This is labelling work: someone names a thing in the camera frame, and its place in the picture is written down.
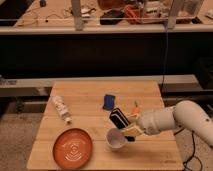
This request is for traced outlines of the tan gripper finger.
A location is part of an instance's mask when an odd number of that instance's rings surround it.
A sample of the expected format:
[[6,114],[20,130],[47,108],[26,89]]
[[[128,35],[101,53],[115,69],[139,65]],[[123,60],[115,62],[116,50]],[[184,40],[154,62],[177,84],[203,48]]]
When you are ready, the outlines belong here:
[[130,125],[126,128],[121,129],[121,133],[124,136],[136,137],[142,134],[142,131],[137,125]]
[[131,122],[131,123],[134,123],[138,120],[140,114],[139,113],[136,113],[136,114],[133,114],[133,115],[130,115],[127,117],[127,119]]

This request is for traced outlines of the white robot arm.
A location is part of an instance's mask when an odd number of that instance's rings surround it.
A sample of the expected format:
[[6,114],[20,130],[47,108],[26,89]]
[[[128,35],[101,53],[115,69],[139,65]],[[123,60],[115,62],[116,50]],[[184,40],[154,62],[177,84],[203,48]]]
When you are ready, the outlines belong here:
[[213,121],[195,102],[184,100],[174,106],[142,112],[123,128],[124,136],[157,135],[178,126],[193,131],[210,148],[213,148]]

